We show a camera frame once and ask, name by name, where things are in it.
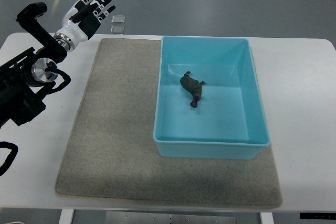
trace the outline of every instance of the toy animal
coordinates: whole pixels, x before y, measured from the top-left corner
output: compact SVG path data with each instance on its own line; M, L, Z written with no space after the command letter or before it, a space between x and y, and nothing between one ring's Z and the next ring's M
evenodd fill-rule
M204 81L199 82L189 76L191 74L190 71L184 74L184 76L180 79L180 83L182 87L191 93L193 96L193 100L190 103L191 107L196 108L198 101L201 99L202 96L202 85L205 84Z

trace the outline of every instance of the gray floor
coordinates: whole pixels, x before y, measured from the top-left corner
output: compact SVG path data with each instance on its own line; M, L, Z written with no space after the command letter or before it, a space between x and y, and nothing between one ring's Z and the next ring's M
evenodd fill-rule
M24 32L15 19L28 4L47 4L48 12L38 21L53 33L61 27L63 15L75 1L0 0L0 45L10 34ZM117 9L111 16L126 17L125 34L323 38L336 46L336 0L113 0L113 3ZM108 34L110 22L108 17L97 33ZM6 213L0 212L0 223L9 221L2 219ZM87 213L93 217L101 214ZM276 214L275 223L317 222L299 220L298 214Z

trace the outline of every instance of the small metal plate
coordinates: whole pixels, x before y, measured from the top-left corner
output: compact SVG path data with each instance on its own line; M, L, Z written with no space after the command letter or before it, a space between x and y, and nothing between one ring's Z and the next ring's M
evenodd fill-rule
M147 212L107 211L105 224L170 224L170 216L168 214L151 214Z
M123 15L115 15L112 17L113 24L124 24L125 23L125 16Z
M236 224L235 217L172 215L171 224Z
M235 217L107 211L105 224L236 224Z
M112 26L111 34L124 34L124 26Z

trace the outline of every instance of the black cable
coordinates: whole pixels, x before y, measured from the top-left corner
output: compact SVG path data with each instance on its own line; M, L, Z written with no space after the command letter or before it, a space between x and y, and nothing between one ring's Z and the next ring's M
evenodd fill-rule
M16 144L8 143L8 142L0 142L0 148L7 148L12 150L11 153L7 156L4 164L0 166L0 176L2 176L12 165L16 154L18 152L18 147Z

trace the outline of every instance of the black fingertip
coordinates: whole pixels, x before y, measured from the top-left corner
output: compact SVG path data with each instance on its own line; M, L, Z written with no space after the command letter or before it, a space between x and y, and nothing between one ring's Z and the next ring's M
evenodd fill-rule
M112 5L110 8L107 9L107 12L110 13L110 12L114 11L115 8L116 8L116 6Z

